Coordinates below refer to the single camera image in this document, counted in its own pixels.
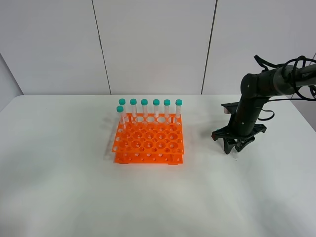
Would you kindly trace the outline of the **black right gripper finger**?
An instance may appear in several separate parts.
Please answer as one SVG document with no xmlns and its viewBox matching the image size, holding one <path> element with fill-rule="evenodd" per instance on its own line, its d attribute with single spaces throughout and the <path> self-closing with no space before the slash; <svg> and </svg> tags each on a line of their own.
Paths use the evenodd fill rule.
<svg viewBox="0 0 316 237">
<path fill-rule="evenodd" d="M 228 155 L 231 152 L 231 150 L 235 147 L 236 141 L 235 139 L 223 138 L 223 144 L 224 152 Z"/>
<path fill-rule="evenodd" d="M 253 141 L 254 141 L 254 138 L 249 138 L 249 139 L 244 139 L 244 140 L 238 139 L 237 144 L 235 145 L 235 150 L 237 152 L 241 152 L 247 145 L 249 145 Z"/>
</svg>

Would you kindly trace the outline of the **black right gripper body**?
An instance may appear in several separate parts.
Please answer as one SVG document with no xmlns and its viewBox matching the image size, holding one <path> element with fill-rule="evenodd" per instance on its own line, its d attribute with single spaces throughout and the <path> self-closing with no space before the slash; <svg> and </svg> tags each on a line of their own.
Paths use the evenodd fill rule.
<svg viewBox="0 0 316 237">
<path fill-rule="evenodd" d="M 256 128 L 256 121 L 260 112 L 268 101 L 267 97 L 246 98 L 241 96 L 236 112 L 230 117 L 227 127 L 231 133 L 237 136 L 237 140 L 254 138 L 259 132 L 265 132 L 266 127 L 262 124 Z"/>
</svg>

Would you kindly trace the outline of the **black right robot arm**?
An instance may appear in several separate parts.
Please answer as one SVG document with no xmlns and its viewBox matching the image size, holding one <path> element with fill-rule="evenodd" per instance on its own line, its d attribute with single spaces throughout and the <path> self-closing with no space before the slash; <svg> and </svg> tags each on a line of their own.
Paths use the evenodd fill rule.
<svg viewBox="0 0 316 237">
<path fill-rule="evenodd" d="M 286 65 L 259 74 L 247 74 L 241 81 L 241 98 L 239 102 L 222 104 L 224 110 L 231 114 L 227 126 L 212 132 L 214 141 L 222 138 L 224 152 L 232 149 L 240 152 L 255 140 L 255 135 L 265 132 L 263 124 L 257 124 L 263 106 L 270 98 L 297 93 L 303 86 L 316 84 L 315 64 L 298 69 Z"/>
</svg>

